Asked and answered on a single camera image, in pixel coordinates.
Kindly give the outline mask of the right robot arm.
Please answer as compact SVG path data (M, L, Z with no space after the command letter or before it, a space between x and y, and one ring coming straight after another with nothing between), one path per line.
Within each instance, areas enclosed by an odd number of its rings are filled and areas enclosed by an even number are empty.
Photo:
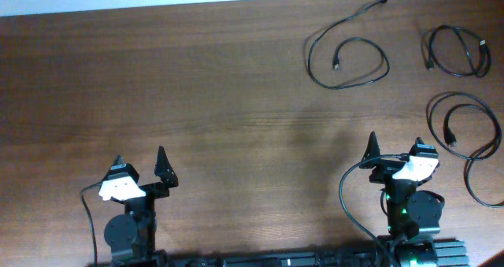
M432 237L440 232L443 196L419 187L439 167L435 147L417 138L409 152L380 153L376 133L369 135L360 169L369 169L369 181L382 184L380 205L387 216L388 235L378 240L377 260L382 266L436 265Z

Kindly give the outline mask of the black cable silver plug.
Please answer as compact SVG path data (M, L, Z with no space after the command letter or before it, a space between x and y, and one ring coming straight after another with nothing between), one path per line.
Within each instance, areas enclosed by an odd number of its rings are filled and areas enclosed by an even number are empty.
M442 32L442 31L450 31L455 34L457 37L459 43L461 44L461 47L465 53L466 60L469 65L469 71L452 71L446 68L436 57L435 51L434 51L434 46L435 46L435 38L436 36ZM440 25L438 27L433 28L431 31L428 32L429 37L427 40L427 61L425 62L425 66L427 70L431 71L433 70L436 66L440 68L443 72L446 74L456 76L456 77L467 77L467 76L474 76L476 78L483 78L485 77L492 66L492 60L491 60L491 51L489 46L486 43L486 40L480 36L479 34L463 27L459 26L453 26L453 25ZM474 63L473 58L470 54L469 48L463 39L462 35L468 35L472 39L475 39L478 42L478 51L479 51L479 61L477 64Z

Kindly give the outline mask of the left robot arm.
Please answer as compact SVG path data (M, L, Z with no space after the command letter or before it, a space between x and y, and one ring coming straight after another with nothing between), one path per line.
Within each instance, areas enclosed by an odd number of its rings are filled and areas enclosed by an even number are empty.
M158 182L139 185L139 173L117 155L102 179L99 196L124 206L124 212L109 220L104 230L105 241L111 249L111 266L169 264L167 253L155 246L155 201L168 198L169 190L177 187L179 181L163 146L158 147L154 175L160 179Z

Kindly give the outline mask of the black cable small plug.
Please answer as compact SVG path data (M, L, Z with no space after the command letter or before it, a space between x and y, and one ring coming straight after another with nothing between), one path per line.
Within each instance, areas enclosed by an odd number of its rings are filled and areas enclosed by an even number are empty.
M313 40L312 44L310 45L310 47L308 49L308 53L306 55L306 62L305 62L306 72L307 72L308 76L310 77L310 79L315 84L317 84L318 86L320 86L324 89L327 89L327 90L340 91L340 90L362 87L365 85L370 85L372 83L376 83L376 82L382 80L385 76L387 76L389 74L389 72L391 71L391 64L390 64L390 61L389 61L388 56L386 55L385 51L377 43L373 42L370 39L366 39L366 38L362 38L362 37L350 37L348 39L344 39L342 42L339 43L339 45L334 50L334 55L332 58L332 69L334 71L337 71L339 69L339 66L340 66L339 52L341 51L341 49L349 43L359 42L359 43L364 43L364 44L370 45L380 54L381 63L385 63L385 65L386 65L386 70L383 74L379 75L376 78L372 78L371 80L366 80L365 82L359 82L359 83L345 82L345 83L341 83L338 85L330 86L330 85L327 85L326 83L322 83L318 78L316 78L313 73L313 70L312 70L312 58L313 58L314 49L317 46L317 44L325 37L326 34L328 34L333 28L336 28L337 26L339 26L343 23L346 23L346 22L349 22L351 20L356 19L357 17L366 13L367 11L372 9L373 7L384 5L387 2L388 2L388 0L375 0L373 2L365 4L358 11L353 13L352 15L350 15L348 17L344 17L341 20L337 20L337 21L331 23L330 25L328 25L326 28L321 29L320 34L318 35L318 37L316 37Z

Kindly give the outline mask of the black cable thick plug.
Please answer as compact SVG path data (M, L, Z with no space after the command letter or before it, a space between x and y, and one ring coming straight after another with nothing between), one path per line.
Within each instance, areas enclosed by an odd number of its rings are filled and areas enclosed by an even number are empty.
M451 108L449 108L443 118L443 138L444 140L441 140L441 138L438 136L434 129L434 123L433 123L433 117L436 108L444 101L450 98L456 98L456 97L463 97L463 98L468 98L472 100L472 103L458 103ZM459 109L474 109L477 111L480 111L482 114L487 117L492 124L492 127L494 129L494 135L492 136L492 139L485 143L482 147L479 149L474 150L470 155L464 155L456 152L453 150L453 147L456 146L457 143L457 138L456 135L453 133L453 131L450 128L450 118L452 114L459 110ZM502 209L503 208L503 201L499 203L488 203L479 198L476 193L474 192L471 183L470 183L470 178L471 178L471 170L474 164L478 161L484 161L489 158L491 158L494 154L497 153L499 150L502 141L503 141L503 132L502 132L502 127L498 121L498 118L495 116L495 113L491 109L491 107L485 103L481 98L476 97L475 95L471 95L469 93L465 92L460 92L460 91L445 91L442 93L439 93L432 97L427 105L426 105L426 121L427 121L427 126L428 130L431 132L432 137L434 140L448 153L456 156L457 158L460 158L465 161L465 167L464 167L464 183L465 187L469 193L469 195L480 205L490 208L490 209Z

